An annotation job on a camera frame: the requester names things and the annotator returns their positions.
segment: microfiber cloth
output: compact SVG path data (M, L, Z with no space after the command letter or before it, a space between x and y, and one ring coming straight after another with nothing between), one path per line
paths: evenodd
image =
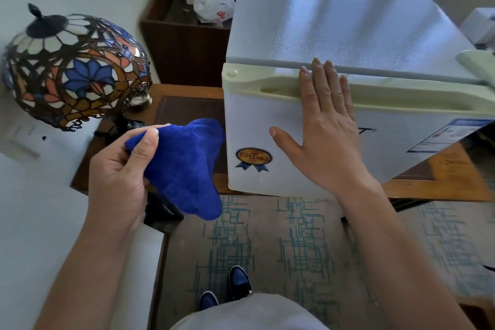
M198 119L185 127L158 128L158 148L145 177L186 214L212 221L222 213L222 201L213 184L213 165L225 140L214 119ZM144 133L126 141L130 152Z

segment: gold medal sticker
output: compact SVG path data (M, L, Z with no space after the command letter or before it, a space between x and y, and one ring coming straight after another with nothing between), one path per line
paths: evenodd
M238 150L237 158L241 161L236 167L242 167L244 170L250 166L255 166L258 172L268 171L265 164L272 161L272 155L263 149L244 148Z

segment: hand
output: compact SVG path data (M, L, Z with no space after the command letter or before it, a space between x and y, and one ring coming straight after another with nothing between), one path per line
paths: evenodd
M280 128L271 127L270 135L307 178L340 199L371 176L361 158L347 77L329 61L315 58L312 67L312 76L306 67L299 72L302 146Z
M116 236L139 227L147 197L144 172L158 147L158 127L133 129L91 159L87 227ZM125 142L144 131L129 156Z

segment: person's left hand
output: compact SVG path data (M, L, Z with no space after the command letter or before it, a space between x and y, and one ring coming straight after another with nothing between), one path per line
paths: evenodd
M146 206L144 172L158 147L159 127L133 129L91 159L86 227L116 237L139 227ZM125 142L144 131L129 155Z

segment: blue shoe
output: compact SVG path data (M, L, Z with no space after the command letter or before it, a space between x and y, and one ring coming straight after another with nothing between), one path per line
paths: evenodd
M200 303L197 306L197 311L203 311L205 309L216 307L219 304L215 294L211 291L203 292L200 297Z
M234 300L243 299L252 292L251 281L240 266L234 266L230 269L229 286Z

